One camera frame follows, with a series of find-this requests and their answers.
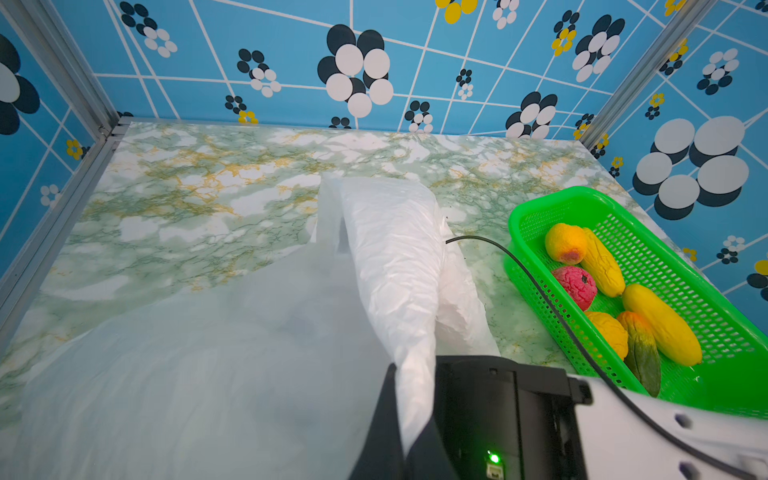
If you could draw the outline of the green orange toy mango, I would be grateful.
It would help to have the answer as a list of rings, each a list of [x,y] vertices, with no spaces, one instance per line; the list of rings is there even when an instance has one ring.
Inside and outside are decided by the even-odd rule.
[[[625,311],[617,317],[628,333],[624,363],[647,393],[656,398],[661,390],[661,359],[650,323],[641,315]]]

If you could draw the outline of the yellow toy mango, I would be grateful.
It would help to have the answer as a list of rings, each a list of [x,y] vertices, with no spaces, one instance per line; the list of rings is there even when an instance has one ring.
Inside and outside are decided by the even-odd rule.
[[[702,348],[691,327],[651,289],[630,284],[622,294],[622,302],[627,311],[649,322],[657,346],[666,357],[685,367],[702,363]]]
[[[610,298],[621,296],[626,284],[618,262],[591,229],[583,228],[583,232],[587,248],[582,268],[593,277],[602,294]]]

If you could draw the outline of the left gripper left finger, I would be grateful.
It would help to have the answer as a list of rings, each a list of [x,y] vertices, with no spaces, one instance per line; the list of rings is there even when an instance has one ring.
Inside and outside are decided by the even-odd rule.
[[[396,398],[396,365],[390,364],[362,451],[350,480],[402,479],[404,456]]]

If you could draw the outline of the pink toy apple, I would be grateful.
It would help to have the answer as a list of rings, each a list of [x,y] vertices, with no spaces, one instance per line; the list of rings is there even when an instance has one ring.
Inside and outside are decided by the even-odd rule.
[[[577,266],[562,266],[552,275],[582,311],[587,311],[598,294],[593,277]]]

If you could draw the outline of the yellow toy orange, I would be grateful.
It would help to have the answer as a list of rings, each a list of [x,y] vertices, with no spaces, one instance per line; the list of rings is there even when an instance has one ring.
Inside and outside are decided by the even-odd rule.
[[[586,316],[617,356],[624,360],[629,352],[628,332],[621,323],[603,312],[587,311]]]

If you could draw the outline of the white plastic bag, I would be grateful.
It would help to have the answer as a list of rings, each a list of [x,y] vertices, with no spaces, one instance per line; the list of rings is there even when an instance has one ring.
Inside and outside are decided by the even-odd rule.
[[[387,376],[396,455],[438,354],[497,355],[434,194],[322,180],[316,237],[227,285],[115,317],[32,368],[5,479],[345,479]]]

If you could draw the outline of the yellow toy apple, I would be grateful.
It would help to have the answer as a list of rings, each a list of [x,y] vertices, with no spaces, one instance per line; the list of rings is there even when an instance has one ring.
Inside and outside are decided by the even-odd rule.
[[[548,256],[565,265],[579,264],[587,252],[587,238],[581,227],[558,223],[545,236]]]

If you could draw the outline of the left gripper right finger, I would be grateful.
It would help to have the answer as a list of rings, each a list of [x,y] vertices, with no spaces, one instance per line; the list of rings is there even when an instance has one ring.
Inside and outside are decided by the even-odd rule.
[[[433,417],[429,419],[405,456],[404,478],[412,480],[457,480]]]

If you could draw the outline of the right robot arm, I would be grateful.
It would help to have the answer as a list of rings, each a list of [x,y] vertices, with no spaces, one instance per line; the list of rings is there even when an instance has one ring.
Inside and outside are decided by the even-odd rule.
[[[599,379],[500,357],[439,357],[434,417],[460,479],[730,478],[684,445],[766,478],[765,421],[628,397],[678,442]]]

